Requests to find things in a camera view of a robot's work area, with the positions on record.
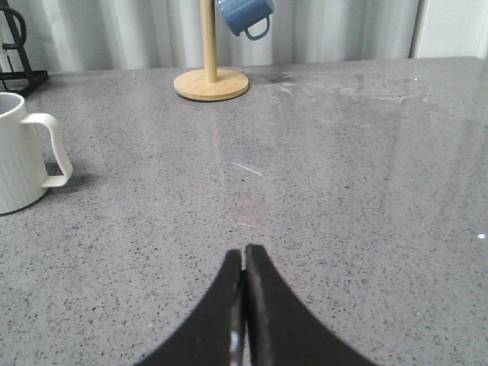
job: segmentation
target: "white curtain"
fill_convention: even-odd
[[[256,42],[231,34],[217,12],[221,66],[406,58],[419,0],[274,4],[270,33]],[[9,0],[9,5],[27,23],[25,49],[33,69],[202,66],[199,0]],[[7,42],[8,27],[0,18]]]

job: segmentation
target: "speckled quartz countertop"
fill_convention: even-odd
[[[487,365],[488,63],[243,70],[214,104],[173,92],[180,69],[51,73],[27,99],[75,172],[0,216],[0,364],[132,364],[255,243],[378,364]]]

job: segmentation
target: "blue mug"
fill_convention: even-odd
[[[236,36],[244,31],[250,40],[260,40],[269,31],[269,16],[275,11],[273,0],[216,0],[217,7],[230,31]],[[248,28],[266,19],[266,30],[258,36],[252,36]]]

